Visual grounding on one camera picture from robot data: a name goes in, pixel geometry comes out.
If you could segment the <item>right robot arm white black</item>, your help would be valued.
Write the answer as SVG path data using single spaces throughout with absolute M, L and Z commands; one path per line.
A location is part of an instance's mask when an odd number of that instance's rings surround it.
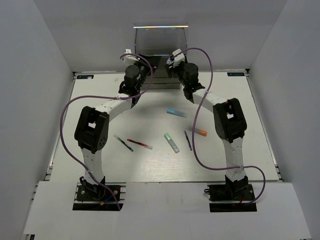
M 213 113 L 215 131 L 222 140 L 225 151 L 225 192 L 229 198 L 238 199 L 248 185 L 242 151 L 247 122 L 239 100 L 227 100 L 207 92 L 199 83 L 199 69 L 194 63 L 186 60 L 175 62 L 169 58 L 165 69 L 169 78 L 179 79 L 187 100 Z

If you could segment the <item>blue highlighter marker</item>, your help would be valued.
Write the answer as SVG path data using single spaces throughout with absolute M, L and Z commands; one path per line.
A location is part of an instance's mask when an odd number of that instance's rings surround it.
M 168 108 L 166 110 L 166 113 L 167 114 L 171 114 L 171 115 L 175 115 L 175 116 L 178 116 L 178 117 L 182 117 L 182 118 L 187 118 L 187 114 L 185 112 L 181 112 L 181 111 L 178 111 L 178 110 L 173 109 L 173 108 Z

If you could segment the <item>green highlighter marker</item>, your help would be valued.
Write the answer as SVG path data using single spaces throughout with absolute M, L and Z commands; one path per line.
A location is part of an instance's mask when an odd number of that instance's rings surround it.
M 176 145 L 176 143 L 168 133 L 164 134 L 164 138 L 166 139 L 166 141 L 168 142 L 168 144 L 171 146 L 172 150 L 176 154 L 180 152 L 180 149 L 178 148 L 178 146 Z

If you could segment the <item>green gel pen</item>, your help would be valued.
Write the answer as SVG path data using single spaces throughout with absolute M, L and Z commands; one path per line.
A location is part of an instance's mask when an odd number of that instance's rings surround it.
M 131 152 L 134 150 L 124 141 L 122 140 L 118 135 L 114 134 L 113 137 L 117 139 L 119 142 L 121 142 L 127 149 L 129 149 Z

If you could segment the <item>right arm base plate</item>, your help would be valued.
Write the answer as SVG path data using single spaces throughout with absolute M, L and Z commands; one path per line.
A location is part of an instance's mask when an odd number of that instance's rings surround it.
M 255 199 L 253 186 L 232 193 L 227 184 L 210 184 L 204 189 L 208 195 L 209 210 L 211 213 L 249 213 L 256 212 L 256 203 L 250 203 Z

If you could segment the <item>clear acrylic drawer organizer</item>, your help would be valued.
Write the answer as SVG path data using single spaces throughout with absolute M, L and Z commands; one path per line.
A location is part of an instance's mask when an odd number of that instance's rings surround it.
M 188 24 L 135 25 L 134 53 L 156 66 L 153 79 L 146 78 L 143 89 L 178 90 L 178 79 L 168 77 L 165 65 L 175 50 L 188 46 Z

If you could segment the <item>orange highlighter marker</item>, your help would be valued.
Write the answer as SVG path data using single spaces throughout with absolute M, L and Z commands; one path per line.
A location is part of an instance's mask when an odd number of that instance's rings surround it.
M 188 128 L 187 128 L 189 131 L 192 131 L 193 130 L 193 127 L 192 126 L 189 126 Z M 196 133 L 196 134 L 198 134 L 198 135 L 201 135 L 201 136 L 203 136 L 203 137 L 206 137 L 207 136 L 207 132 L 205 131 L 205 130 L 202 130 L 202 129 L 199 129 L 199 128 L 194 128 L 194 132 Z

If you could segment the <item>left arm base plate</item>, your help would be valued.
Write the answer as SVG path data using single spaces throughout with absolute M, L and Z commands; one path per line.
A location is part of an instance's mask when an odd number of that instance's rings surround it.
M 98 212 L 117 212 L 121 210 L 125 203 L 126 184 L 111 183 L 108 187 L 115 195 L 118 205 L 108 190 L 103 189 L 102 193 L 94 193 L 78 183 L 72 210 Z

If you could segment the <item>red gel pen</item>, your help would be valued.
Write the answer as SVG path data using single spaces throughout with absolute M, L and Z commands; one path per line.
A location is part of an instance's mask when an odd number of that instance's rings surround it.
M 149 150 L 152 150 L 152 149 L 153 149 L 153 146 L 151 146 L 151 145 L 148 145 L 148 144 L 146 144 L 146 143 L 142 143 L 142 142 L 139 142 L 139 141 L 135 141 L 135 140 L 132 140 L 132 139 L 130 139 L 130 138 L 128 138 L 127 141 L 130 142 L 130 143 L 133 143 L 133 144 L 142 146 L 142 147 L 144 147 L 144 148 L 147 148 L 147 149 L 149 149 Z

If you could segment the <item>purple gel pen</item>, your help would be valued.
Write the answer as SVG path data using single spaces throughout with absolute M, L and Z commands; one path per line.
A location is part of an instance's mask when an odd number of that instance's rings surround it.
M 189 136 L 188 136 L 186 130 L 184 130 L 184 135 L 185 135 L 186 141 L 187 141 L 187 143 L 188 143 L 188 147 L 189 147 L 190 151 L 192 151 L 192 150 L 193 150 L 193 149 L 192 149 L 192 145 L 191 145 L 191 142 L 190 142 L 190 139 L 189 139 Z

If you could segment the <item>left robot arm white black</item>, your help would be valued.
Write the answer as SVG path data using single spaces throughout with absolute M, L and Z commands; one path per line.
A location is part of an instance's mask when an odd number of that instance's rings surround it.
M 94 199 L 105 196 L 105 175 L 102 170 L 102 149 L 107 143 L 109 123 L 139 101 L 142 86 L 147 77 L 157 69 L 156 66 L 136 62 L 125 69 L 124 80 L 119 86 L 119 98 L 108 100 L 97 107 L 85 106 L 80 114 L 74 138 L 81 149 L 85 171 L 80 183 L 88 189 Z

